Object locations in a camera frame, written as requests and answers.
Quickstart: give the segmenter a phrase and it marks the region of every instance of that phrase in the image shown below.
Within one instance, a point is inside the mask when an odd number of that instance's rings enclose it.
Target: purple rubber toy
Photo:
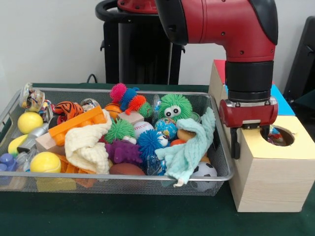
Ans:
[[[139,145],[132,144],[127,140],[115,140],[113,144],[105,145],[108,158],[114,164],[130,163],[137,166],[142,163],[139,147]]]

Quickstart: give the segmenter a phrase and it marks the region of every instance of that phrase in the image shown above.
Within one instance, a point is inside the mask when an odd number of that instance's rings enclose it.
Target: light green cloth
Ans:
[[[210,107],[201,117],[201,122],[202,124],[191,118],[178,120],[176,125],[179,129],[195,132],[196,136],[185,144],[160,148],[155,151],[159,160],[165,159],[167,167],[165,175],[177,179],[175,187],[187,184],[194,169],[213,141],[216,119]]]

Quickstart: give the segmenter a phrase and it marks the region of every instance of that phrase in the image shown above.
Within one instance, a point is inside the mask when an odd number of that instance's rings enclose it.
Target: white wall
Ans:
[[[104,54],[99,51],[103,22],[95,16],[99,1],[0,0],[2,104],[28,81],[82,83],[94,73],[105,82]],[[279,45],[274,80],[283,90],[305,20],[315,15],[315,0],[276,3]],[[220,46],[187,45],[180,84],[208,85],[213,59],[224,58]]]

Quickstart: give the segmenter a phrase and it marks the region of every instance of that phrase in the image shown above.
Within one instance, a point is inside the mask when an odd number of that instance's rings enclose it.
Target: green spiky ball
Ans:
[[[148,103],[145,102],[141,108],[138,110],[140,115],[142,115],[144,118],[149,118],[152,115],[153,109],[152,106]]]
[[[124,119],[113,122],[112,126],[105,135],[105,141],[112,144],[114,140],[122,140],[124,136],[135,138],[133,125]]]
[[[161,105],[158,112],[159,119],[165,117],[165,109],[174,105],[179,106],[182,110],[178,116],[172,117],[175,122],[179,119],[188,119],[191,117],[192,106],[187,98],[185,98],[181,94],[167,94],[161,98]]]

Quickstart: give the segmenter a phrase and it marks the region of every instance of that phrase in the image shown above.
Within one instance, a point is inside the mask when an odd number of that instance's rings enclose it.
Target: black cable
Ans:
[[[95,81],[95,83],[97,84],[98,82],[97,82],[97,78],[96,78],[95,74],[91,74],[91,75],[89,75],[88,80],[87,80],[87,83],[89,83],[89,82],[90,82],[91,77],[93,77],[93,78],[94,78],[94,81]]]

